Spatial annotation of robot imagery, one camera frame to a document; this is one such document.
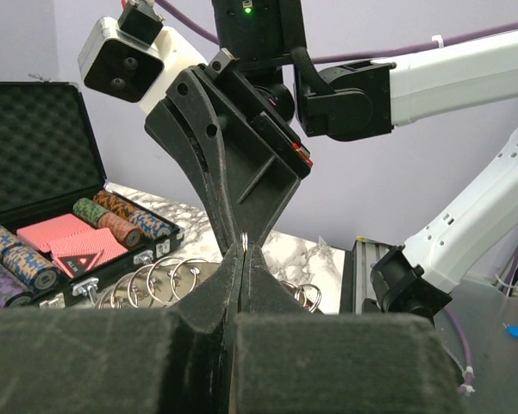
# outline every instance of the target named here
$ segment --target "open case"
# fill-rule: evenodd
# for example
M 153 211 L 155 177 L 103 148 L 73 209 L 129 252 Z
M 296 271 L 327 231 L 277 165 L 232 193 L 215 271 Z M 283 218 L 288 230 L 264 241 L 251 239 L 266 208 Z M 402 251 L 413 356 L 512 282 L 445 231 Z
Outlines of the open case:
M 15 234 L 28 225 L 72 213 L 80 198 L 92 199 L 105 183 L 96 140 L 76 85 L 0 82 L 0 225 Z M 127 253 L 73 279 L 63 272 L 59 283 L 39 292 L 29 304 L 72 306 L 180 245 L 184 239 L 181 228 L 136 207 L 166 223 L 170 234 L 155 240 L 143 236 Z M 51 260 L 49 254 L 42 256 Z

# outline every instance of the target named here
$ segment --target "metal latch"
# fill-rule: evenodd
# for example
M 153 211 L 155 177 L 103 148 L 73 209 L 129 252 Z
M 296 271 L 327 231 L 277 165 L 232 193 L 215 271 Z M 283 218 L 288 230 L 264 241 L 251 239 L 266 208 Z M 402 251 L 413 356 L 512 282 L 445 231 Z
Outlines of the metal latch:
M 63 293 L 58 293 L 51 299 L 43 300 L 39 306 L 41 309 L 64 309 L 66 307 L 66 298 Z
M 146 250 L 145 252 L 137 254 L 132 262 L 135 265 L 151 265 L 153 263 L 153 251 Z
M 72 296 L 84 296 L 88 298 L 92 304 L 97 302 L 97 284 L 99 283 L 98 278 L 90 278 L 84 282 L 78 283 L 72 287 Z

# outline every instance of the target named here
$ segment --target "red component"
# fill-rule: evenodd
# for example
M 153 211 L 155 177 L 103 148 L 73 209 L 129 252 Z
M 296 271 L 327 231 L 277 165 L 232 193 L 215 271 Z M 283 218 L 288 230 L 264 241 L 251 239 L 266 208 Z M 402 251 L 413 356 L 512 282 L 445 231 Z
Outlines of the red component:
M 293 142 L 293 149 L 295 149 L 295 151 L 301 155 L 301 158 L 303 160 L 305 160 L 305 162 L 310 166 L 312 167 L 314 165 L 314 162 L 312 162 L 312 160 L 310 159 L 310 155 L 307 151 L 305 151 L 303 149 L 303 147 L 301 147 L 299 144 L 297 144 L 296 142 Z

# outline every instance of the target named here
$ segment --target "marble table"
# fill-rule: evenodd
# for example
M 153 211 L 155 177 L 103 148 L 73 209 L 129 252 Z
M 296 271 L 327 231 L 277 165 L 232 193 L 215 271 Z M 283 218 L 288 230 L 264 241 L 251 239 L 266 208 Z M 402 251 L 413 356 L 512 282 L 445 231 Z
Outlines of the marble table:
M 108 183 L 106 189 L 183 228 L 184 242 L 172 253 L 173 256 L 185 259 L 202 257 L 217 263 L 222 261 L 205 211 L 122 185 Z M 322 295 L 320 310 L 326 314 L 339 312 L 344 250 L 272 231 L 263 246 L 263 253 L 274 277 L 296 284 L 318 286 Z

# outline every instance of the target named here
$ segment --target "stack of poker chips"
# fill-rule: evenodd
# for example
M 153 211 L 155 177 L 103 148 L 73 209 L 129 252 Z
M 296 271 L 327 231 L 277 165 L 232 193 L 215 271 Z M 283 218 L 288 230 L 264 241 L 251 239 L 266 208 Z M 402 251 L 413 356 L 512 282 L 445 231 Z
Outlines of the stack of poker chips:
M 0 261 L 21 282 L 35 291 L 52 287 L 61 275 L 56 266 L 25 246 L 3 226 L 0 226 Z
M 32 297 L 33 293 L 0 265 L 0 308 L 22 306 L 30 302 Z
M 132 223 L 152 240 L 172 233 L 172 228 L 169 224 L 159 220 L 150 213 L 137 209 L 128 201 L 110 192 L 101 190 L 94 196 L 93 200 L 108 211 Z
M 73 213 L 98 229 L 109 229 L 125 248 L 133 248 L 141 242 L 142 231 L 133 224 L 88 198 L 81 198 L 73 205 Z

